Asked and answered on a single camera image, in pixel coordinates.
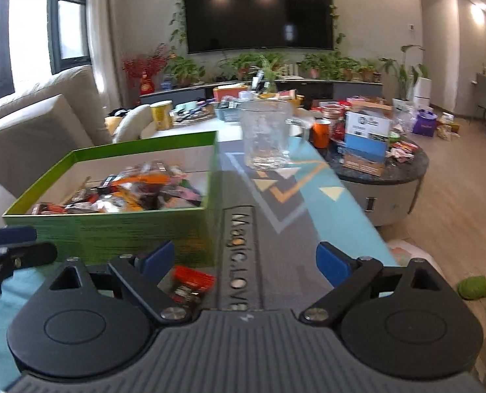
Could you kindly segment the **white round coffee table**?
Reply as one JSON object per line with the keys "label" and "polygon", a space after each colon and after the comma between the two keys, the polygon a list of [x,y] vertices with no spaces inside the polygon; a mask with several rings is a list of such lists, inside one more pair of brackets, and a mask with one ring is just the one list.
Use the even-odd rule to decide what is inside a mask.
{"label": "white round coffee table", "polygon": [[[294,111],[294,117],[300,118],[303,123],[311,128],[316,118],[312,116],[310,111],[298,108]],[[211,119],[193,122],[186,126],[174,126],[169,130],[156,130],[155,124],[151,122],[141,132],[141,139],[152,139],[156,137],[170,137],[179,136],[184,134],[217,131],[218,142],[236,141],[242,139],[242,131],[239,123],[237,122],[224,122],[214,117]],[[291,136],[300,136],[302,133],[300,127],[291,127]]]}

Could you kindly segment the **clear glass mug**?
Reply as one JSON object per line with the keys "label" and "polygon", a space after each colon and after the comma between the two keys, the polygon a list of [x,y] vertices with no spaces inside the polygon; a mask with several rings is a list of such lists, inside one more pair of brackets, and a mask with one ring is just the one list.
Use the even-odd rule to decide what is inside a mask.
{"label": "clear glass mug", "polygon": [[309,125],[294,117],[284,100],[248,100],[238,105],[244,163],[251,169],[280,169],[291,160],[291,127],[300,130],[299,144],[309,139]]}

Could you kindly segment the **green cardboard box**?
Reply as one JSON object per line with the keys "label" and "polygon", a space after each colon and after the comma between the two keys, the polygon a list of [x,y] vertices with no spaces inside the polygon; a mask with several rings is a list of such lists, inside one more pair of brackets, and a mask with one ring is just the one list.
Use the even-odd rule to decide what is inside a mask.
{"label": "green cardboard box", "polygon": [[67,154],[3,219],[29,225],[59,258],[100,264],[170,240],[180,264],[214,263],[221,224],[214,131],[142,139]]}

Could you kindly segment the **yellow tin can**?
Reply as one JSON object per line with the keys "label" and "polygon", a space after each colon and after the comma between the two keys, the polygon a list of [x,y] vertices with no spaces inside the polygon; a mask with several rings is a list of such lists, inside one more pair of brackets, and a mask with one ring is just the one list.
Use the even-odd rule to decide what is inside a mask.
{"label": "yellow tin can", "polygon": [[173,128],[172,100],[163,100],[150,105],[152,118],[156,130],[169,130]]}

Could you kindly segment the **blue plastic tray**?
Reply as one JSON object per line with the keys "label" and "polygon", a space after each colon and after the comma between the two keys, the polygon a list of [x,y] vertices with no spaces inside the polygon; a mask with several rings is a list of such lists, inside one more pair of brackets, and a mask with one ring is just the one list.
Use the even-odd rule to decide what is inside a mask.
{"label": "blue plastic tray", "polygon": [[215,108],[216,117],[223,122],[239,122],[240,103],[237,101],[220,102]]}

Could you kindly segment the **tall leafy floor plant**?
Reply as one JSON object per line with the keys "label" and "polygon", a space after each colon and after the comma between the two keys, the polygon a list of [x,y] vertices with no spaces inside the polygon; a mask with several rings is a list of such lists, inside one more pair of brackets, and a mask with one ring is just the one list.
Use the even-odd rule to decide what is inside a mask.
{"label": "tall leafy floor plant", "polygon": [[386,74],[393,74],[398,84],[398,99],[407,100],[409,90],[413,89],[420,78],[429,79],[429,69],[423,64],[409,65],[406,62],[407,54],[412,49],[418,49],[422,53],[425,48],[421,45],[403,45],[400,48],[402,59],[381,57],[379,59],[381,70]]}

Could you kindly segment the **beige sofa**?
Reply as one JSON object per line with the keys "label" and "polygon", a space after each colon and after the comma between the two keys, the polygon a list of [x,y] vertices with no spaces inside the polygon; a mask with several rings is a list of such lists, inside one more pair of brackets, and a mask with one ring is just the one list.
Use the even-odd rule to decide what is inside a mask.
{"label": "beige sofa", "polygon": [[137,140],[151,121],[149,105],[139,105],[110,132],[90,66],[64,70],[1,98],[0,226],[14,201],[66,154]]}

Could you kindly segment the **orange box on table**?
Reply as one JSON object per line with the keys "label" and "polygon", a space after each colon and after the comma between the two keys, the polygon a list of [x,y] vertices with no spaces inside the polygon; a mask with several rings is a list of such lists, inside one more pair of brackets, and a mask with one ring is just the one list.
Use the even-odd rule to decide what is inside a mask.
{"label": "orange box on table", "polygon": [[247,91],[249,87],[246,84],[225,84],[213,89],[214,99],[221,102],[224,98],[237,99],[241,91]]}

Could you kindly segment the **purple gift bag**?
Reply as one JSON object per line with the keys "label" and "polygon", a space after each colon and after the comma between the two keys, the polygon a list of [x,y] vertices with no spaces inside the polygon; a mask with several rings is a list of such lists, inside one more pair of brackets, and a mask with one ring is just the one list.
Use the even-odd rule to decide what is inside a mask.
{"label": "purple gift bag", "polygon": [[413,133],[425,137],[433,137],[437,128],[437,115],[425,109],[419,109],[413,127]]}

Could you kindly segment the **wall mounted television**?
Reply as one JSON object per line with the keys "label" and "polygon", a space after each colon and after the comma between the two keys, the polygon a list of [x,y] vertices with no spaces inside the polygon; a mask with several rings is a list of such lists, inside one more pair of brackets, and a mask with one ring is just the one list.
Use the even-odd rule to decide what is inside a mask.
{"label": "wall mounted television", "polygon": [[184,0],[190,53],[332,50],[333,0]]}

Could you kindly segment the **yellow woven basket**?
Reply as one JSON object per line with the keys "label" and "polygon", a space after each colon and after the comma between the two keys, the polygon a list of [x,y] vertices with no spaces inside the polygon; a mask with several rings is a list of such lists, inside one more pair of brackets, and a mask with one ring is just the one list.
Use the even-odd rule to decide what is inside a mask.
{"label": "yellow woven basket", "polygon": [[302,107],[304,96],[301,94],[292,94],[289,92],[262,93],[258,95],[260,100],[280,100],[289,103],[293,109]]}

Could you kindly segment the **red flower decoration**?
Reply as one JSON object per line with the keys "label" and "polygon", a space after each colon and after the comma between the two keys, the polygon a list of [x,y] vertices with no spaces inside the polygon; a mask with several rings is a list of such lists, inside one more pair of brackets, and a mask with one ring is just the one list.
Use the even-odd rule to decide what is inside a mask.
{"label": "red flower decoration", "polygon": [[128,84],[138,86],[139,95],[152,94],[156,90],[153,78],[161,73],[169,60],[168,47],[160,44],[155,51],[145,55],[137,55],[122,61],[122,69],[126,73]]}

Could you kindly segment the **blue white carton box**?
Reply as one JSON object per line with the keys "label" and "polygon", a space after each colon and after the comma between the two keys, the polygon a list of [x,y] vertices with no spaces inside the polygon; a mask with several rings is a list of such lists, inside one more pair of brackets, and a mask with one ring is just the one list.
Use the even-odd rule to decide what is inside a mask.
{"label": "blue white carton box", "polygon": [[374,111],[348,111],[343,166],[374,177],[385,169],[391,121]]}

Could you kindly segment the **round dark side table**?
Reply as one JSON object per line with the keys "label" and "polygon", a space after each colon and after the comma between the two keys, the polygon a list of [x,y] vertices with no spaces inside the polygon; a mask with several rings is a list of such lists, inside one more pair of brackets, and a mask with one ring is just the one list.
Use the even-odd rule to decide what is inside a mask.
{"label": "round dark side table", "polygon": [[318,152],[375,227],[395,224],[412,213],[430,163],[428,155],[419,147],[410,161],[386,160],[381,176],[376,177],[345,168],[336,145]]}

